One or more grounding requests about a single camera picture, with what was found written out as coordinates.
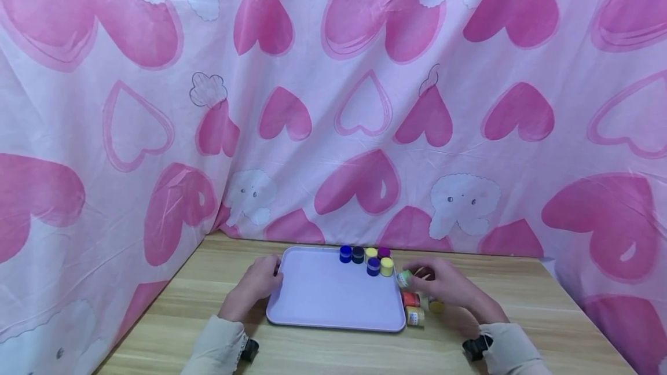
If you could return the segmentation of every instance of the cuff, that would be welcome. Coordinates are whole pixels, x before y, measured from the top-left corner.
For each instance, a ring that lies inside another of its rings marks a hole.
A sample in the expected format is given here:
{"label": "cuff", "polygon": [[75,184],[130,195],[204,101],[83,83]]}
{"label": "cuff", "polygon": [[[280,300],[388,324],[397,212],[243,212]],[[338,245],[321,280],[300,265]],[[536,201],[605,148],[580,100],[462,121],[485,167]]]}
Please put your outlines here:
{"label": "cuff", "polygon": [[189,369],[188,366],[194,368],[200,363],[207,362],[205,364],[207,367],[215,367],[214,373],[231,374],[236,370],[247,340],[242,323],[228,322],[212,315],[195,341],[192,357],[186,369]]}
{"label": "cuff", "polygon": [[484,361],[491,375],[509,374],[531,362],[543,360],[526,332],[516,323],[482,324],[479,331],[493,339],[491,347],[484,352]]}

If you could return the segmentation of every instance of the wooden tabletop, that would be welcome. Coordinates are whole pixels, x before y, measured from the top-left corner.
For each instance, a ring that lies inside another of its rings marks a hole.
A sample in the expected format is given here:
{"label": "wooden tabletop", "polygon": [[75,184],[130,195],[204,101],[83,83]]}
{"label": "wooden tabletop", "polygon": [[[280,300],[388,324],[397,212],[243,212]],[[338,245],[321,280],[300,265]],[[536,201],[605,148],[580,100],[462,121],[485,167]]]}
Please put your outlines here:
{"label": "wooden tabletop", "polygon": [[[133,330],[107,358],[100,375],[180,374],[197,336],[225,295],[258,256],[288,244],[207,236]],[[397,268],[413,258],[451,260],[521,324],[554,374],[635,374],[538,260],[453,253],[393,251]],[[237,374],[486,374],[461,353],[477,325],[463,310],[427,314],[425,328],[399,334],[273,326],[265,304],[245,321],[260,350]]]}

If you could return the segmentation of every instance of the paint jar lid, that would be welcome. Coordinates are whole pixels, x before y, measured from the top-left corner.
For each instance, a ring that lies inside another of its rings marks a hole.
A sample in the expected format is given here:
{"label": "paint jar lid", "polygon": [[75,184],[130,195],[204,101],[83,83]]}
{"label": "paint jar lid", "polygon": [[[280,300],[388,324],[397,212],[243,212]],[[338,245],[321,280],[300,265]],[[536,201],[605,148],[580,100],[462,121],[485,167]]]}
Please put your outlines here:
{"label": "paint jar lid", "polygon": [[391,256],[391,251],[389,248],[378,248],[378,256],[381,256],[383,258],[387,258]]}
{"label": "paint jar lid", "polygon": [[391,258],[382,258],[379,264],[382,265],[382,268],[394,268],[394,261]]}

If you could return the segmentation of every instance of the sleeve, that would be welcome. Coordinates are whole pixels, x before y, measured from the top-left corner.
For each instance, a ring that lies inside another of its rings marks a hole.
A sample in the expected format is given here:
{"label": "sleeve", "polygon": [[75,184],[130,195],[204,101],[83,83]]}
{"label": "sleeve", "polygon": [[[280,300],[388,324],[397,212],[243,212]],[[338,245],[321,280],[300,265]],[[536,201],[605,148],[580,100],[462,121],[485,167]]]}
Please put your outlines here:
{"label": "sleeve", "polygon": [[491,347],[484,352],[490,375],[551,374],[537,348],[518,324],[482,324],[479,331],[493,339]]}
{"label": "sleeve", "polygon": [[195,341],[181,375],[232,375],[247,340],[242,323],[213,315]]}

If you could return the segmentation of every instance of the lavender tray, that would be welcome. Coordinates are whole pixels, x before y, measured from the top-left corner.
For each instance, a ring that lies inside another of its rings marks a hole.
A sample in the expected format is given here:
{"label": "lavender tray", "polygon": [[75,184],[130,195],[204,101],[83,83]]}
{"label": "lavender tray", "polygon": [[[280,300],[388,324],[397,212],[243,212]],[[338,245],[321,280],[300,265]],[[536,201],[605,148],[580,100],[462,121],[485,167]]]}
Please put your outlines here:
{"label": "lavender tray", "polygon": [[290,247],[283,253],[282,286],[272,293],[269,322],[377,332],[405,327],[395,275],[371,277],[366,264],[343,264],[338,249]]}

